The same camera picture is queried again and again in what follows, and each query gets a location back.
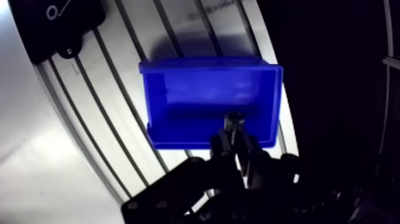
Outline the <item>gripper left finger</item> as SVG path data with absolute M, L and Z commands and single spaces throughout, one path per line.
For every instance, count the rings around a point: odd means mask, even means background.
M 235 158 L 243 136 L 224 129 L 210 139 L 211 158 L 189 157 L 121 206 L 125 223 L 243 223 L 244 192 Z

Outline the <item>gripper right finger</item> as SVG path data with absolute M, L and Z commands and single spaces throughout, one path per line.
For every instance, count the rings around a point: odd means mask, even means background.
M 284 153 L 273 158 L 244 130 L 235 133 L 235 151 L 247 177 L 246 205 L 251 223 L 308 223 L 313 205 L 301 183 L 304 170 L 297 155 Z

